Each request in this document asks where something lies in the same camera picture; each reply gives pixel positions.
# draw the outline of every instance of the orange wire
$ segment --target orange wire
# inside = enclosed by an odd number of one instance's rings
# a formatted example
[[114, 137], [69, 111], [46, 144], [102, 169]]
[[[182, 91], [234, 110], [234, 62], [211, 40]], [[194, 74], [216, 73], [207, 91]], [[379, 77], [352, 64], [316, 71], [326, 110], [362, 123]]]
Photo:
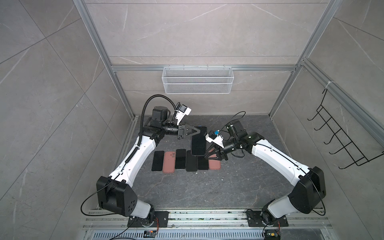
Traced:
[[157, 236], [157, 234], [159, 233], [159, 219], [158, 218], [156, 218], [156, 222], [157, 222], [157, 231], [156, 231], [155, 236]]
[[279, 234], [279, 232], [280, 232], [280, 221], [277, 221], [277, 223], [279, 224], [279, 230], [277, 231], [277, 234]]

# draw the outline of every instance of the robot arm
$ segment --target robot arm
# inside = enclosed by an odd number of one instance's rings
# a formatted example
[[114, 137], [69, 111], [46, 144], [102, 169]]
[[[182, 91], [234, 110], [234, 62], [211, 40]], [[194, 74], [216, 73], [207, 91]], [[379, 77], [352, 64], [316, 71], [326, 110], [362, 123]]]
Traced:
[[271, 165], [294, 186], [291, 193], [263, 207], [262, 217], [266, 225], [274, 224], [278, 218], [292, 212], [308, 214], [325, 197], [324, 174], [321, 169], [311, 169], [295, 161], [256, 132], [248, 134], [238, 120], [230, 122], [226, 127], [230, 134], [229, 140], [223, 141], [220, 131], [210, 131], [206, 135], [206, 140], [212, 142], [206, 158], [209, 159], [214, 153], [218, 160], [228, 160], [228, 153], [243, 149]]
[[187, 123], [180, 124], [190, 111], [191, 109], [185, 105], [178, 104], [174, 119], [171, 121], [168, 114], [170, 111], [166, 107], [158, 106], [153, 109], [149, 125], [141, 127], [141, 135], [137, 137], [128, 155], [109, 177], [101, 176], [97, 181], [96, 188], [101, 208], [126, 217], [139, 217], [143, 225], [153, 222], [153, 206], [139, 200], [131, 187], [144, 161], [165, 135], [175, 135], [180, 139], [200, 133], [199, 129]]

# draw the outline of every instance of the dark marble floor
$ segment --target dark marble floor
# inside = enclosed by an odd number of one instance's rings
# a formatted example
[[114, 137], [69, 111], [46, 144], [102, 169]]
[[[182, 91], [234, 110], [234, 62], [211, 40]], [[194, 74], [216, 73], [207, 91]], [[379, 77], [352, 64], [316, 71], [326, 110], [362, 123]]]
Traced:
[[[207, 126], [210, 131], [221, 129], [231, 117], [185, 116], [183, 120], [193, 126]], [[245, 116], [241, 119], [241, 123], [248, 133], [258, 132], [276, 148], [284, 151], [268, 116]], [[139, 122], [136, 124], [133, 139], [136, 139], [138, 132]], [[176, 136], [165, 136], [156, 147], [156, 151], [176, 151], [176, 149], [190, 150], [190, 137], [177, 140]], [[176, 169], [172, 174], [151, 171], [153, 154], [152, 152], [149, 155], [137, 174], [133, 190], [139, 199], [157, 208], [262, 207], [270, 200], [279, 198], [293, 189], [293, 186], [274, 168], [247, 152], [244, 158], [235, 158], [229, 154], [229, 160], [221, 162], [220, 170], [186, 172], [185, 169]]]

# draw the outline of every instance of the black wire rack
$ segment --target black wire rack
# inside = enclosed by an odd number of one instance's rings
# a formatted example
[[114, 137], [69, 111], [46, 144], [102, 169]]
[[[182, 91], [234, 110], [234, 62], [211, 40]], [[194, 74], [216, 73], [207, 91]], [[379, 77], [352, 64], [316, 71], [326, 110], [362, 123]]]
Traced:
[[[324, 106], [323, 106], [323, 101], [324, 101], [325, 95], [327, 94], [327, 91], [328, 91], [327, 89], [324, 89], [324, 91], [323, 91], [323, 93], [322, 93], [322, 94], [324, 94], [324, 96], [323, 96], [323, 99], [321, 100], [320, 106], [316, 109], [316, 112], [317, 112], [316, 115], [315, 115], [312, 119], [308, 119], [308, 120], [309, 120], [309, 121], [312, 121], [317, 115], [319, 115], [319, 116], [322, 118], [322, 120], [324, 121], [324, 124], [323, 124], [319, 129], [316, 129], [316, 128], [314, 128], [314, 129], [315, 129], [316, 131], [318, 131], [318, 130], [322, 129], [325, 125], [327, 125], [327, 126], [329, 127], [329, 129], [330, 129], [330, 130], [332, 131], [332, 133], [333, 133], [333, 135], [332, 135], [330, 141], [329, 141], [329, 142], [324, 142], [324, 143], [328, 145], [328, 144], [331, 143], [332, 139], [333, 139], [334, 137], [336, 137], [337, 140], [340, 142], [340, 144], [343, 146], [342, 148], [340, 148], [340, 149], [337, 150], [336, 152], [334, 152], [334, 153], [329, 152], [329, 154], [336, 154], [336, 153], [340, 152], [341, 150], [345, 149], [345, 151], [348, 153], [348, 155], [349, 155], [349, 156], [351, 157], [351, 159], [353, 160], [353, 163], [349, 164], [349, 165], [346, 166], [346, 167], [339, 167], [339, 169], [346, 169], [347, 167], [350, 167], [350, 166], [352, 166], [353, 164], [356, 164], [357, 166], [361, 166], [361, 165], [363, 165], [363, 164], [366, 164], [367, 162], [370, 162], [370, 161], [372, 161], [372, 160], [374, 160], [374, 159], [376, 159], [376, 158], [378, 158], [378, 157], [384, 155], [384, 151], [382, 151], [380, 155], [378, 155], [378, 156], [376, 156], [376, 157], [374, 157], [374, 158], [372, 158], [372, 159], [368, 159], [368, 158], [361, 152], [361, 150], [356, 146], [356, 144], [352, 141], [352, 139], [348, 136], [348, 134], [343, 130], [343, 128], [338, 124], [338, 122], [331, 116], [331, 114], [327, 111], [327, 109], [324, 108]], [[324, 116], [321, 115], [320, 111], [322, 111], [322, 110], [324, 110], [324, 111], [329, 115], [329, 119], [328, 119], [328, 120], [325, 120], [325, 119], [324, 119]], [[337, 125], [337, 130], [333, 130], [333, 129], [330, 127], [330, 125], [328, 124], [328, 123], [330, 122], [330, 120], [333, 120], [333, 122], [336, 123], [336, 125]], [[339, 132], [340, 132], [340, 134], [341, 134], [341, 133], [344, 133], [344, 134], [345, 134], [345, 136], [346, 136], [347, 139], [349, 140], [349, 142], [348, 142], [347, 144], [344, 145], [344, 144], [341, 142], [340, 138], [336, 135], [336, 134], [339, 133]], [[359, 158], [358, 160], [355, 160], [355, 159], [352, 157], [351, 153], [350, 153], [350, 152], [348, 151], [348, 149], [346, 148], [347, 146], [354, 146], [354, 147], [360, 152], [360, 154], [362, 155], [362, 157]]]

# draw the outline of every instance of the gray marble wall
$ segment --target gray marble wall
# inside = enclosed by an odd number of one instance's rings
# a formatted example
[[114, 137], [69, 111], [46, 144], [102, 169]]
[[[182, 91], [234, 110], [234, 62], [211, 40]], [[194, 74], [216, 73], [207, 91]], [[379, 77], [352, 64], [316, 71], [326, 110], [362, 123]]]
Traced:
[[114, 64], [295, 64], [322, 0], [87, 0]]
[[[379, 122], [384, 124], [384, 2], [344, 0], [310, 55], [310, 59]], [[340, 239], [384, 239], [384, 156], [362, 166], [352, 165], [324, 122], [312, 118], [324, 87], [303, 70], [295, 80], [274, 121], [291, 155], [324, 166], [327, 215]], [[369, 159], [384, 149], [329, 93], [323, 104]], [[344, 144], [347, 139], [338, 134]], [[349, 146], [357, 160], [361, 154]]]
[[[113, 64], [296, 64], [327, 0], [87, 0]], [[235, 72], [230, 94], [177, 94], [193, 114], [266, 114], [288, 72]], [[120, 72], [134, 112], [161, 72]], [[155, 105], [162, 101], [154, 100]]]
[[384, 1], [344, 0], [310, 59], [384, 124]]
[[[161, 71], [122, 71], [118, 77], [131, 103], [133, 112], [141, 114], [145, 101], [154, 94], [165, 94]], [[193, 115], [235, 114], [241, 110], [247, 114], [267, 114], [285, 81], [289, 71], [235, 71], [229, 94], [169, 94], [174, 102], [181, 102], [192, 109]], [[152, 114], [154, 106], [172, 106], [162, 98], [153, 99], [146, 114]]]
[[0, 103], [0, 239], [73, 239], [130, 120], [71, 0], [0, 2]]

